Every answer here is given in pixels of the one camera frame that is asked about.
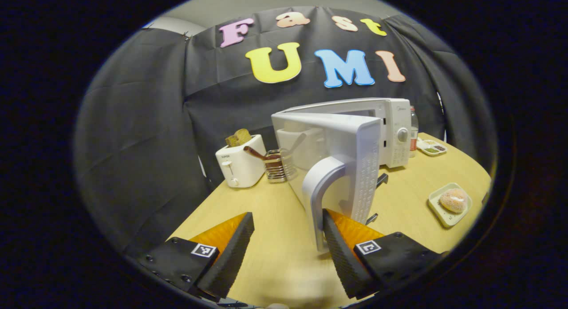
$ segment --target plastic bottle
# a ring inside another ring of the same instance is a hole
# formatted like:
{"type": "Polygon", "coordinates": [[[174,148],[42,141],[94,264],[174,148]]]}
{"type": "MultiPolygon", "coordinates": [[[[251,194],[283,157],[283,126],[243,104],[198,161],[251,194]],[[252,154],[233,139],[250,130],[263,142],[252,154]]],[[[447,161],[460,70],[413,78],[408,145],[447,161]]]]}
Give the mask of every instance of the plastic bottle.
{"type": "Polygon", "coordinates": [[[416,155],[416,139],[418,138],[418,116],[414,106],[410,106],[410,157],[416,155]]]}

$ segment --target wooden table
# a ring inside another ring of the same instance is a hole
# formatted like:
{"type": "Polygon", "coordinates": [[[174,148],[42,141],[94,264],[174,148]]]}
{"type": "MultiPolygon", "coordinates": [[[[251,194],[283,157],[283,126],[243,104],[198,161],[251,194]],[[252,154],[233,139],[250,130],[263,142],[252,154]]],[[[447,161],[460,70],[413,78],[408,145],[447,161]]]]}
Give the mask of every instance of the wooden table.
{"type": "MultiPolygon", "coordinates": [[[[420,133],[448,147],[448,152],[427,156],[416,151],[408,165],[388,169],[389,183],[377,188],[369,227],[383,234],[403,232],[430,250],[452,249],[467,234],[481,211],[489,191],[489,174],[474,159],[455,147],[420,133]],[[455,182],[473,200],[466,216],[452,228],[444,228],[427,205],[428,195],[455,182]]],[[[263,176],[251,188],[236,189],[223,182],[172,233],[192,238],[237,214],[252,212],[254,234],[228,297],[250,305],[284,303],[291,308],[329,308],[348,305],[329,253],[318,256],[308,235],[306,212],[288,183],[270,184],[263,176]]]]}

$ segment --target white plate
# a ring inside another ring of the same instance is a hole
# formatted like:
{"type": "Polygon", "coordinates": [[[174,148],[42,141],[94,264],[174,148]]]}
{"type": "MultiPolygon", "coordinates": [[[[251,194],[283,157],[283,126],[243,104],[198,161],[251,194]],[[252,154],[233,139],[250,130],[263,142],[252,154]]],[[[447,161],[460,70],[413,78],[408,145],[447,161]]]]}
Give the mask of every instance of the white plate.
{"type": "Polygon", "coordinates": [[[424,154],[426,154],[426,155],[428,155],[428,156],[440,155],[440,154],[446,153],[446,152],[448,151],[448,148],[447,148],[446,146],[442,145],[441,143],[438,143],[437,141],[429,140],[429,139],[427,139],[427,140],[422,140],[422,141],[417,141],[417,142],[416,142],[416,147],[417,147],[418,149],[420,149],[420,151],[422,151],[424,154]],[[439,149],[434,148],[434,146],[440,146],[440,147],[444,148],[444,150],[443,150],[443,151],[440,151],[439,149]],[[431,152],[429,152],[429,151],[426,151],[426,149],[428,149],[428,148],[436,149],[437,152],[436,152],[436,153],[431,153],[431,152]]]}
{"type": "Polygon", "coordinates": [[[463,190],[462,187],[460,187],[458,184],[449,183],[446,186],[436,190],[435,192],[432,192],[428,197],[428,206],[430,206],[430,208],[434,210],[434,214],[438,216],[438,219],[440,219],[440,222],[446,228],[449,228],[457,224],[458,221],[460,221],[461,218],[463,218],[463,216],[465,216],[465,214],[467,214],[467,212],[471,209],[471,204],[472,204],[471,197],[467,195],[467,208],[461,214],[456,214],[455,212],[451,212],[450,210],[444,208],[439,203],[440,196],[442,196],[442,194],[446,192],[446,190],[450,190],[453,188],[460,188],[461,190],[463,190]]]}

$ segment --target white toaster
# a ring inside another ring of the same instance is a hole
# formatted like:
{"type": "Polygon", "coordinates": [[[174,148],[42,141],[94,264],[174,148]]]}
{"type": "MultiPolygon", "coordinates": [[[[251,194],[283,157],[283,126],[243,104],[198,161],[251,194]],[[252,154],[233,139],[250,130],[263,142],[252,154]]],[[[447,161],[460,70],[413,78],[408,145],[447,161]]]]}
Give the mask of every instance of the white toaster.
{"type": "Polygon", "coordinates": [[[261,135],[252,135],[252,139],[241,146],[225,146],[215,153],[217,162],[229,187],[252,187],[264,174],[264,162],[243,150],[245,146],[266,155],[261,135]]]}

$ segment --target microwave control knob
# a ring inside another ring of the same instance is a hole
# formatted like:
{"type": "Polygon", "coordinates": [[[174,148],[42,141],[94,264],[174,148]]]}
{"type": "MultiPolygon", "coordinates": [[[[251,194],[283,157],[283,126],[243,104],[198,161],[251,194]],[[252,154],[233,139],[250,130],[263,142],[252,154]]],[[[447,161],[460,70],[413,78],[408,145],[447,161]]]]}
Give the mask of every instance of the microwave control knob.
{"type": "Polygon", "coordinates": [[[400,141],[401,143],[406,143],[406,139],[408,139],[408,129],[400,128],[398,130],[396,137],[398,138],[398,141],[400,141]]]}

